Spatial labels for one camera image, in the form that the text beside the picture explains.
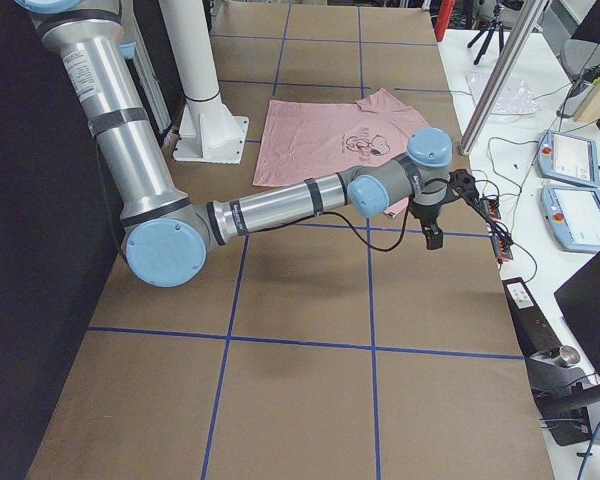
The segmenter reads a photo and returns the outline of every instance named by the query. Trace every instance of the robotic arm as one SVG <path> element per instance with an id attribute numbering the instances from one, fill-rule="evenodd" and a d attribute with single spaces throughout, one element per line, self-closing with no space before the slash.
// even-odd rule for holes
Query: robotic arm
<path id="1" fill-rule="evenodd" d="M 477 205 L 473 177 L 464 170 L 450 175 L 451 139 L 435 128 L 417 132 L 406 153 L 376 168 L 352 167 L 226 203 L 192 205 L 173 184 L 119 51 L 121 2 L 16 1 L 31 12 L 44 46 L 62 58 L 124 202 L 129 266 L 150 284 L 180 285 L 200 271 L 208 251 L 233 237 L 347 203 L 371 217 L 411 197 L 427 248 L 440 248 L 442 204 L 463 197 Z"/>

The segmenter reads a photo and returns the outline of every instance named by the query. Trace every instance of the device screen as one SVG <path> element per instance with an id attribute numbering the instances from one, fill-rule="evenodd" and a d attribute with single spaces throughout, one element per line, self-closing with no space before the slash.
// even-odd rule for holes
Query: device screen
<path id="1" fill-rule="evenodd" d="M 554 134 L 553 170 L 562 175 L 591 181 L 589 142 Z"/>
<path id="2" fill-rule="evenodd" d="M 600 206 L 594 194 L 581 190 L 555 190 L 573 241 L 600 245 Z"/>

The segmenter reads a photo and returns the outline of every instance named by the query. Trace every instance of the blue and white device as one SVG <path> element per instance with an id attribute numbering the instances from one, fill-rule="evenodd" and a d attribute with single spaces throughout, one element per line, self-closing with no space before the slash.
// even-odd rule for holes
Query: blue and white device
<path id="1" fill-rule="evenodd" d="M 581 187 L 600 185 L 593 140 L 547 130 L 540 139 L 538 168 L 543 177 Z"/>
<path id="2" fill-rule="evenodd" d="M 600 250 L 600 191 L 591 187 L 545 186 L 542 205 L 553 234 L 564 250 Z"/>

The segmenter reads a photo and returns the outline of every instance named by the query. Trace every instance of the black band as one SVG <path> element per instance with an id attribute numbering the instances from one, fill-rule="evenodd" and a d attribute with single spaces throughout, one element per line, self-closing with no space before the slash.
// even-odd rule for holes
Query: black band
<path id="1" fill-rule="evenodd" d="M 242 215 L 240 200 L 233 200 L 229 202 L 229 208 L 231 209 L 233 223 L 236 225 L 236 231 L 238 232 L 238 235 L 249 235 L 247 224 L 245 223 L 244 216 Z"/>
<path id="2" fill-rule="evenodd" d="M 344 204 L 349 205 L 349 196 L 347 195 L 347 187 L 344 184 L 344 180 L 342 179 L 342 175 L 336 173 L 338 176 L 338 180 L 340 180 L 340 186 L 342 187 L 342 195 L 344 195 Z"/>
<path id="3" fill-rule="evenodd" d="M 64 23 L 85 20 L 108 20 L 118 24 L 122 23 L 119 13 L 113 13 L 108 10 L 69 10 L 68 12 L 58 13 L 38 25 L 38 35 L 42 38 L 51 30 Z"/>
<path id="4" fill-rule="evenodd" d="M 311 201 L 313 202 L 313 214 L 317 217 L 324 213 L 324 204 L 322 203 L 322 195 L 320 194 L 320 187 L 313 178 L 309 178 L 304 181 L 309 189 L 309 195 L 311 195 Z"/>
<path id="5" fill-rule="evenodd" d="M 191 100 L 192 102 L 204 103 L 204 102 L 210 102 L 211 100 L 216 98 L 218 95 L 220 95 L 220 90 L 218 90 L 218 93 L 216 93 L 213 97 L 205 98 L 204 100 L 196 100 L 195 98 L 191 98 L 187 95 L 185 95 L 185 97 L 187 100 Z"/>
<path id="6" fill-rule="evenodd" d="M 413 187 L 413 193 L 415 195 L 420 195 L 422 190 L 424 190 L 424 182 L 422 181 L 422 174 L 416 165 L 413 163 L 413 160 L 407 155 L 402 154 L 396 158 L 394 158 L 396 162 L 400 164 L 402 168 L 404 168 L 405 173 L 407 174 L 407 178 L 409 179 L 409 183 Z"/>
<path id="7" fill-rule="evenodd" d="M 96 138 L 107 130 L 119 127 L 128 122 L 137 122 L 140 120 L 149 121 L 149 116 L 144 108 L 125 108 L 124 110 L 115 110 L 93 117 L 89 120 L 89 130 L 93 138 Z"/>
<path id="8" fill-rule="evenodd" d="M 216 211 L 213 208 L 213 202 L 207 203 L 207 215 L 209 216 L 209 224 L 211 225 L 211 231 L 216 239 L 216 243 L 220 246 L 226 245 L 222 234 L 220 233 L 220 226 L 218 225 L 218 219 L 216 218 Z"/>
<path id="9" fill-rule="evenodd" d="M 133 225 L 137 225 L 139 223 L 148 222 L 149 220 L 153 220 L 154 218 L 160 218 L 168 213 L 175 212 L 176 210 L 180 210 L 181 208 L 186 207 L 187 205 L 191 205 L 189 201 L 189 197 L 182 198 L 177 202 L 170 203 L 168 205 L 164 205 L 163 207 L 156 208 L 155 210 L 149 210 L 148 212 L 141 213 L 139 215 L 134 215 L 133 217 L 127 217 L 122 219 L 122 226 L 124 228 L 131 227 Z"/>

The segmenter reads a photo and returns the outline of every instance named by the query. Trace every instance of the white pillar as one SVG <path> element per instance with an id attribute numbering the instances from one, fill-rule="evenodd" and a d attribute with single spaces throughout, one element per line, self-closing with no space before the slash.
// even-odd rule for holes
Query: white pillar
<path id="1" fill-rule="evenodd" d="M 202 0 L 160 0 L 187 104 L 176 160 L 240 163 L 249 119 L 222 103 Z"/>

